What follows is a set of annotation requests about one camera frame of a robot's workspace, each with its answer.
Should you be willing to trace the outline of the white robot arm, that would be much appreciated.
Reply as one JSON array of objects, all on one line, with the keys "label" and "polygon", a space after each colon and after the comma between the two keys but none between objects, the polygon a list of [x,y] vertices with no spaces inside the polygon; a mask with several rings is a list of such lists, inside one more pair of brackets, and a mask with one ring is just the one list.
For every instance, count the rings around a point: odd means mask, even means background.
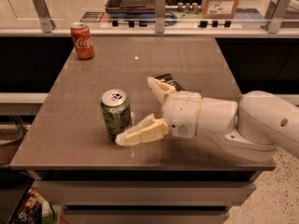
[{"label": "white robot arm", "polygon": [[272,93],[251,91],[237,103],[179,91],[155,77],[148,78],[148,85],[163,116],[156,119],[150,114],[118,134],[120,146],[157,141],[169,133],[182,138],[200,135],[250,161],[268,161],[278,147],[299,158],[298,107]]}]

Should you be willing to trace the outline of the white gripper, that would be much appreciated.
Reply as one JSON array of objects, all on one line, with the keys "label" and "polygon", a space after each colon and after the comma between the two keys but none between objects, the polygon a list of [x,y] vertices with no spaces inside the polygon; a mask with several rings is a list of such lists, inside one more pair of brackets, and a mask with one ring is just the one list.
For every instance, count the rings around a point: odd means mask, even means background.
[{"label": "white gripper", "polygon": [[148,85],[158,102],[163,105],[163,119],[153,114],[123,133],[117,135],[119,146],[132,147],[162,139],[169,134],[176,137],[193,138],[198,123],[202,96],[197,92],[179,91],[165,78],[148,77]]}]

